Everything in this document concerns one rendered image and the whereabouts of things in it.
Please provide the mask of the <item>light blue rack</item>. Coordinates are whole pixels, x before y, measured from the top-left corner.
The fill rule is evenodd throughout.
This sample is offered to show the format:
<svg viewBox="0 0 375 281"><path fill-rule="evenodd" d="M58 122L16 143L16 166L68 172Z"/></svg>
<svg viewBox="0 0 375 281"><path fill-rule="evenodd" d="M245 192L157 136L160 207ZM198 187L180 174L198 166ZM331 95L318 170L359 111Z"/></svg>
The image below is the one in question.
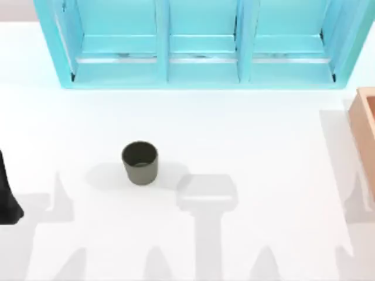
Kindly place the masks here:
<svg viewBox="0 0 375 281"><path fill-rule="evenodd" d="M375 0L33 0L62 87L335 89Z"/></svg>

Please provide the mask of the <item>grey-green cup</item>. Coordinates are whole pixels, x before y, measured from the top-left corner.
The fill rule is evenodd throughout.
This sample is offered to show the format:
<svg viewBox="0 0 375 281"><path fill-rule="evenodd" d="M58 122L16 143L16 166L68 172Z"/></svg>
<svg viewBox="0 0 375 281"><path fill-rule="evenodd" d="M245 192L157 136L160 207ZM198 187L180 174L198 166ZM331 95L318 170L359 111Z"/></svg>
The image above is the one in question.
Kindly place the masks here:
<svg viewBox="0 0 375 281"><path fill-rule="evenodd" d="M121 160L133 184L151 184L158 175L158 150L149 142L137 140L129 143L121 152Z"/></svg>

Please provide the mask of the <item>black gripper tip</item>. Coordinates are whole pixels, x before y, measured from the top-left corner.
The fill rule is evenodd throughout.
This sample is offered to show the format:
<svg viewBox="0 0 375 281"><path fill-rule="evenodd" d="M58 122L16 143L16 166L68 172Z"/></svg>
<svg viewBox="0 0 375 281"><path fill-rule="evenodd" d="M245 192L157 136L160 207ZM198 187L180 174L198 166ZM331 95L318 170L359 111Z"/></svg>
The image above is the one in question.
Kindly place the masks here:
<svg viewBox="0 0 375 281"><path fill-rule="evenodd" d="M15 225L24 216L9 185L4 158L0 150L0 225Z"/></svg>

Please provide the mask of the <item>salmon-coloured box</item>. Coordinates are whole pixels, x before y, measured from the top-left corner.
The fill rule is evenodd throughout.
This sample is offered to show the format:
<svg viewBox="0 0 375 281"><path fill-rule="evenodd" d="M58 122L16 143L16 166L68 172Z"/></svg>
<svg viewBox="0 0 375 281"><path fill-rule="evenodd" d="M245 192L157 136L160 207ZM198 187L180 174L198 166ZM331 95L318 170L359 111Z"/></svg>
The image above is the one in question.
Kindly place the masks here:
<svg viewBox="0 0 375 281"><path fill-rule="evenodd" d="M349 122L373 201L375 201L375 87L359 87Z"/></svg>

